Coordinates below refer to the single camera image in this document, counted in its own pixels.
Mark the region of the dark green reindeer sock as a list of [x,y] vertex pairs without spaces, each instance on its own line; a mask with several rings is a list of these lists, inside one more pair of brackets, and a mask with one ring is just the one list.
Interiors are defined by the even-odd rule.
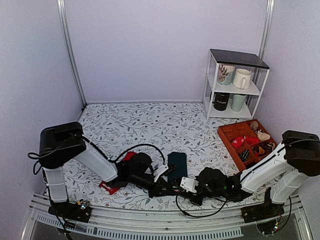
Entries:
[[171,152],[168,155],[168,166],[171,170],[167,176],[168,183],[179,187],[182,177],[188,176],[187,155],[183,152]]

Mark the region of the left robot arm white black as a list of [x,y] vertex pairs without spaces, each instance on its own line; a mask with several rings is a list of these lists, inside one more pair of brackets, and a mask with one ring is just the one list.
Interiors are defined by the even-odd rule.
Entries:
[[111,195],[128,184],[147,190],[150,198],[176,194],[163,178],[171,170],[167,164],[154,168],[149,155],[136,153],[132,147],[115,160],[109,160],[84,136],[79,122],[55,125],[40,133],[38,162],[44,171],[54,207],[63,217],[70,217],[75,211],[74,205],[68,201],[63,170],[64,164],[70,160],[80,162],[98,175],[103,188]]

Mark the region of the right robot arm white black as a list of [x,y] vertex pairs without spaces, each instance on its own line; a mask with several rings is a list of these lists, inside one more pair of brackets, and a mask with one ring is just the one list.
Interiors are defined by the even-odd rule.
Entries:
[[180,187],[201,205],[204,198],[222,197],[241,202],[275,177],[279,182],[267,191],[267,200],[259,206],[262,218],[269,218],[287,198],[310,177],[320,174],[320,138],[316,134],[287,130],[282,142],[254,166],[233,176],[205,167],[194,179],[183,177]]

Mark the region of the floral patterned table mat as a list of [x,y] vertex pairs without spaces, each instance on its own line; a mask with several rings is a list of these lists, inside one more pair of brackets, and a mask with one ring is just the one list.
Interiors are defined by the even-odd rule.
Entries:
[[[185,153],[190,178],[206,167],[228,176],[239,171],[218,135],[220,126],[235,122],[231,118],[207,118],[201,103],[91,104],[79,118],[84,135],[110,160],[133,148],[148,154],[156,168],[170,153]],[[191,214],[199,209],[182,197],[150,198],[146,190],[133,184],[110,195],[99,187],[101,179],[75,160],[67,162],[63,170],[72,202],[84,199],[93,206],[142,211],[184,209]]]

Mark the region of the red snowflake rolled sock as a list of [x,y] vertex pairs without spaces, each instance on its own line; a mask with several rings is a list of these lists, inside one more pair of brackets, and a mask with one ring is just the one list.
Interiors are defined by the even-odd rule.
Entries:
[[234,149],[238,149],[244,145],[246,142],[245,136],[237,136],[232,142],[231,145]]

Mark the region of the orange compartment organizer tray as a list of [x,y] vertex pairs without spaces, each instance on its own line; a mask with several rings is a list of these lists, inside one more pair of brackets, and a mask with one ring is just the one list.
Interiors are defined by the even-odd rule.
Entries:
[[[277,143],[270,133],[268,133],[270,135],[269,140],[260,141],[258,139],[255,132],[250,128],[250,123],[253,121],[257,121],[259,126],[268,133],[257,119],[223,125],[218,128],[218,135],[240,172],[259,163],[277,147]],[[245,143],[242,147],[235,149],[231,142],[239,136],[246,137]]]

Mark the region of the beige rolled sock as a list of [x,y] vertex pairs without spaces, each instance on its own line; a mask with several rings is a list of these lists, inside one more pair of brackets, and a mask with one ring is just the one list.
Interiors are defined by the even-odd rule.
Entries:
[[271,138],[271,136],[266,133],[262,127],[260,127],[257,121],[252,121],[249,126],[261,142],[267,141]]

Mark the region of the black mug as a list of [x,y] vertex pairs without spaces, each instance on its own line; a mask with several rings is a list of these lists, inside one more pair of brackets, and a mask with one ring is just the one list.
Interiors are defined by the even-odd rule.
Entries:
[[228,105],[229,97],[229,93],[217,92],[215,94],[213,107],[218,111],[225,111]]

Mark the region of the pale green cup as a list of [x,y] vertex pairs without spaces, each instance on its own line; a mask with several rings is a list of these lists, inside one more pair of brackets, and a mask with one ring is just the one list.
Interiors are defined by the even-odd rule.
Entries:
[[234,94],[232,96],[231,109],[234,112],[239,112],[247,98],[246,94]]

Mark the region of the white ribbed mug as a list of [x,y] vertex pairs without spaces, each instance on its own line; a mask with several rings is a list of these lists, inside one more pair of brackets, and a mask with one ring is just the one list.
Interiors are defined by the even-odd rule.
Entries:
[[248,89],[250,87],[251,78],[252,72],[250,70],[237,68],[232,84],[241,90]]

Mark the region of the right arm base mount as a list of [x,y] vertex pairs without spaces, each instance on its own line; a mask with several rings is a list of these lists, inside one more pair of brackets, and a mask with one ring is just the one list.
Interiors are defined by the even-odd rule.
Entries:
[[257,229],[263,235],[273,235],[283,227],[284,204],[272,203],[271,187],[265,191],[264,202],[257,205],[243,207],[241,209],[241,216],[245,223],[252,223],[266,220],[273,217],[279,217],[272,222],[263,222],[257,224]]

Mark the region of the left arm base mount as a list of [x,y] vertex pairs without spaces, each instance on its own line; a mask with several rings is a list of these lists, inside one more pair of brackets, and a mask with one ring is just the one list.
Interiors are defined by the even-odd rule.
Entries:
[[92,208],[89,206],[90,202],[88,200],[80,199],[72,203],[67,198],[64,202],[54,202],[49,189],[48,196],[50,201],[49,214],[61,217],[64,220],[74,220],[83,223],[89,222]]

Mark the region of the front aluminium rail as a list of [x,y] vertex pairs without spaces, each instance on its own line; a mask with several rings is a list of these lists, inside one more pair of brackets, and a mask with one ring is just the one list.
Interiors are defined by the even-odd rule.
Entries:
[[265,235],[259,225],[275,218],[244,222],[240,206],[227,207],[214,216],[192,219],[179,211],[147,211],[93,206],[88,223],[74,221],[69,229],[74,240],[314,240],[297,195],[284,205],[287,224]]

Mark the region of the aluminium frame post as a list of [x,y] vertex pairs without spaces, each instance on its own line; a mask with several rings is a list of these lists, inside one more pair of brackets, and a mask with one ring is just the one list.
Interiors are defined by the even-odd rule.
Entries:
[[66,11],[66,6],[65,6],[65,1],[64,0],[57,0],[56,3],[57,3],[57,10],[58,10],[58,16],[59,16],[59,20],[60,20],[63,40],[64,40],[64,44],[66,47],[66,52],[67,52],[67,57],[68,57],[68,61],[69,61],[70,68],[71,68],[72,77],[73,77],[73,80],[75,83],[77,93],[79,95],[79,99],[81,101],[82,108],[84,109],[88,103],[87,103],[84,89],[83,89],[83,86],[82,86],[82,83],[80,80],[80,75],[79,75],[79,71],[77,68],[76,58],[75,58],[75,54],[73,51],[72,40],[71,40],[68,19],[67,19],[67,11]]
[[272,27],[274,7],[275,7],[275,0],[267,0],[262,37],[261,37],[259,51],[258,51],[258,56],[262,60],[264,59],[264,56],[266,53],[268,39],[269,39],[271,27]]

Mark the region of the left aluminium frame post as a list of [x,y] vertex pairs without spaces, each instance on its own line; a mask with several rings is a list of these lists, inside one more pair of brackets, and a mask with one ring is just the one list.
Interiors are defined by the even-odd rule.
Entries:
[[71,68],[72,77],[73,77],[73,80],[75,83],[77,93],[79,95],[79,99],[81,101],[82,108],[84,109],[88,103],[87,103],[84,89],[83,89],[83,86],[82,86],[82,83],[80,80],[80,75],[79,75],[79,71],[77,68],[76,58],[75,58],[75,54],[73,51],[72,40],[71,40],[68,19],[67,19],[67,11],[66,11],[66,6],[65,6],[65,1],[64,0],[57,0],[56,3],[57,3],[57,10],[58,10],[58,16],[59,16],[59,20],[60,20],[63,40],[64,40],[64,44],[66,47],[66,52],[67,52],[67,57],[68,57],[68,61],[69,61],[70,68]]

